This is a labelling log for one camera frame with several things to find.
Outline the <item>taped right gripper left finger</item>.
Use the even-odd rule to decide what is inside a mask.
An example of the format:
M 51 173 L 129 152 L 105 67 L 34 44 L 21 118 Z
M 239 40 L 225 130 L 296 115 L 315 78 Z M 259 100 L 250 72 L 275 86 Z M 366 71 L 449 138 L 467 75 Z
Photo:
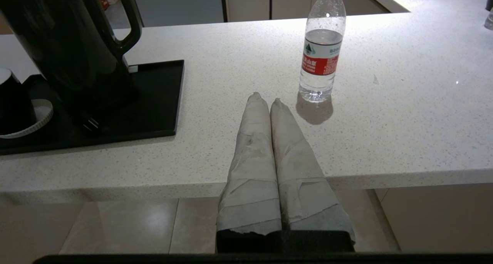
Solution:
M 218 204 L 216 251 L 264 252 L 267 237 L 281 230 L 269 108 L 254 92 L 245 105 L 227 183 Z

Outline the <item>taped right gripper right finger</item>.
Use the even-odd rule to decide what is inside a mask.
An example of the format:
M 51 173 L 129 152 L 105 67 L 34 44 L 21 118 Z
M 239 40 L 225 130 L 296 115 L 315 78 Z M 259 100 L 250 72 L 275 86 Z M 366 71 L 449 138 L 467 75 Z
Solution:
M 290 231 L 341 231 L 354 246 L 352 222 L 290 108 L 276 98 L 270 118 L 283 227 Z

